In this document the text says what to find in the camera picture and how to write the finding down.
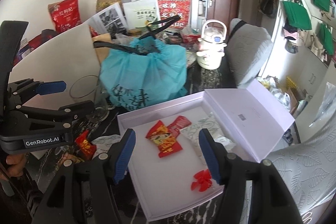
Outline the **person's left hand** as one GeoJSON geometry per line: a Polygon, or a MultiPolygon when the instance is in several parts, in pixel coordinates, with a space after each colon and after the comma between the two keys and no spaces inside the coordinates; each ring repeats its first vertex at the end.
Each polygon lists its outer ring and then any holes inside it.
{"type": "Polygon", "coordinates": [[[22,176],[26,162],[27,158],[25,153],[8,155],[6,158],[6,164],[9,165],[9,167],[6,169],[7,176],[10,178],[22,176]]]}

